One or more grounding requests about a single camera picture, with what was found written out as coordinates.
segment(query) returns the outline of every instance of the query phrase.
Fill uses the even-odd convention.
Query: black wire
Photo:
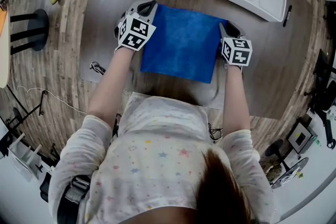
[[[93,69],[95,72],[104,75],[106,72],[106,69],[101,67],[98,62],[92,62],[90,65],[90,69]]]
[[[223,130],[223,128],[220,128],[220,129],[212,129],[210,123],[208,123],[208,127],[209,127],[209,134],[210,134],[210,137],[211,137],[211,139],[212,139],[214,142],[220,140],[220,139],[223,137],[223,134],[222,134],[222,130]],[[215,138],[215,137],[214,137],[214,134],[217,133],[217,132],[220,132],[220,136],[219,136],[219,138]]]

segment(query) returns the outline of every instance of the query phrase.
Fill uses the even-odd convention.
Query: cable
[[[309,64],[307,64],[306,61],[305,61],[305,64],[306,64],[310,69],[313,69]]]
[[[101,67],[98,62],[92,62],[90,64],[90,69],[93,69],[98,74],[104,75],[106,72],[106,69]]]
[[[66,103],[65,101],[61,100],[59,97],[57,97],[57,96],[54,95],[52,92],[50,92],[50,91],[48,91],[48,90],[46,90],[46,89],[43,89],[43,88],[40,88],[40,87],[36,87],[36,88],[30,88],[29,90],[27,90],[26,87],[24,87],[24,86],[18,86],[18,87],[16,88],[16,91],[15,91],[14,93],[16,93],[17,90],[18,90],[19,88],[24,88],[24,89],[26,90],[27,93],[28,93],[30,90],[44,90],[44,91],[47,91],[47,92],[49,92],[53,97],[55,97],[56,99],[58,99],[58,100],[61,101],[62,103],[66,104],[67,106],[71,107],[72,109],[78,111],[79,113],[86,114],[86,112],[83,112],[83,111],[80,111],[80,110],[78,110],[78,109],[75,109],[73,106],[70,106],[68,103]]]
[[[220,140],[222,137],[223,137],[223,134],[222,134],[222,130],[223,128],[220,128],[220,129],[212,129],[211,128],[211,124],[208,123],[208,127],[209,127],[209,134],[210,134],[210,137],[211,139],[214,141],[214,142],[217,142],[218,140]],[[215,138],[213,135],[217,132],[220,132],[220,136],[219,138]]]

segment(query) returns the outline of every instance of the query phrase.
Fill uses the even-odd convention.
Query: buckle
[[[90,181],[87,176],[76,176],[71,181],[70,187],[65,194],[65,198],[71,202],[79,204],[90,188]]]

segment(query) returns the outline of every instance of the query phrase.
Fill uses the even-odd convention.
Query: blue cloth
[[[213,16],[159,5],[141,72],[211,83],[221,41],[220,22],[226,25],[226,20]]]

